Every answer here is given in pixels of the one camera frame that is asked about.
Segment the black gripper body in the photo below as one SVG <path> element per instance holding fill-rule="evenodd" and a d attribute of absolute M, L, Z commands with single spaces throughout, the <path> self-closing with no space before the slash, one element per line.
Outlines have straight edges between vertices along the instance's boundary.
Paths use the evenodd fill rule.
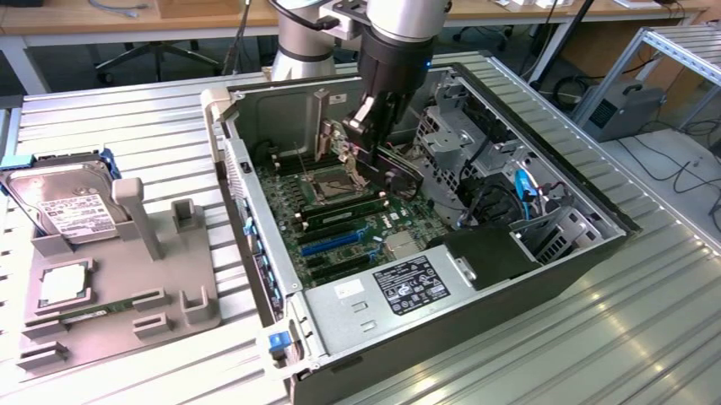
<path fill-rule="evenodd" d="M 413 94 L 425 83 L 435 44 L 435 37 L 407 42 L 365 28 L 358 60 L 365 94 Z"/>

